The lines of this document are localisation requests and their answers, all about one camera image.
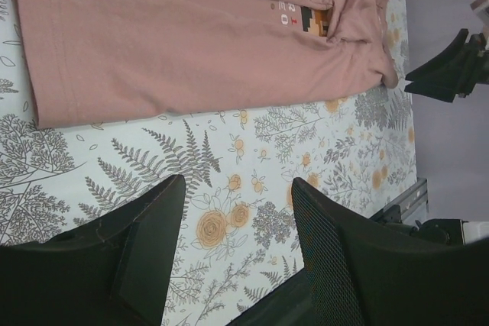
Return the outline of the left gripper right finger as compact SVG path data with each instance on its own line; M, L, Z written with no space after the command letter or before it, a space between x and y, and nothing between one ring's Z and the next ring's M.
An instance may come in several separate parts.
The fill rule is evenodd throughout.
M486 325L488 240L451 246L399 231L292 184L317 325Z

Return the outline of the dusty pink printed t-shirt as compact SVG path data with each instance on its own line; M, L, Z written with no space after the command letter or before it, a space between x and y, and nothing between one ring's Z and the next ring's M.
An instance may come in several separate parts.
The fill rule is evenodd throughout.
M41 128L398 83L389 0L14 0Z

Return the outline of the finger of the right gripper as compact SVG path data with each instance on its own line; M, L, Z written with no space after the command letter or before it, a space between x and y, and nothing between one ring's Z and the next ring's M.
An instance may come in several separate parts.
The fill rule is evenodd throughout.
M482 83L482 34L462 28L437 56L408 73L405 92L454 102L470 95Z

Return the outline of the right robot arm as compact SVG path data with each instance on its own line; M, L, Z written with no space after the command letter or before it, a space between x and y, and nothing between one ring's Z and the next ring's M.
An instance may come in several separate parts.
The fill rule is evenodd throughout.
M475 86L488 84L488 46L482 33L462 28L437 56L406 75L404 91L441 102L452 103L469 96ZM409 205L428 202L427 183L419 179L406 192L371 217L384 226L424 240L450 246L464 245L488 235L485 222L461 219L429 219L405 224Z

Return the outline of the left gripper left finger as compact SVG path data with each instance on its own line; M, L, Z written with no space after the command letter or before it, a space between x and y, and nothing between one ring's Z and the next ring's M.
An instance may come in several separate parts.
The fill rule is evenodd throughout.
M3 325L159 325L186 194L173 175L47 242L1 248Z

